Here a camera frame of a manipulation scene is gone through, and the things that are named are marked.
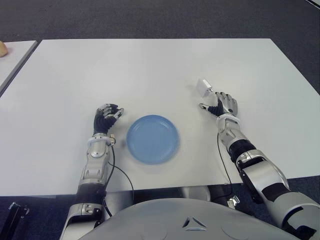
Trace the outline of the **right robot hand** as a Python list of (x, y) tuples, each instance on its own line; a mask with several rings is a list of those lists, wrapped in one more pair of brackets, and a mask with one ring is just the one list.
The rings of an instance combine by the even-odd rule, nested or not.
[(217, 105), (211, 106), (200, 103), (199, 107), (216, 117), (224, 114), (231, 114), (232, 116), (236, 117), (238, 114), (237, 101), (230, 94), (224, 92), (215, 92), (215, 95), (217, 98)]

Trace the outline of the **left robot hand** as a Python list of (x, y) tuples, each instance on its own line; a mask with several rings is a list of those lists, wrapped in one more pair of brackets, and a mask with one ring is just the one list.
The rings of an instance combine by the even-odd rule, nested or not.
[(106, 103), (96, 110), (93, 121), (93, 134), (107, 134), (109, 129), (123, 115), (124, 108)]

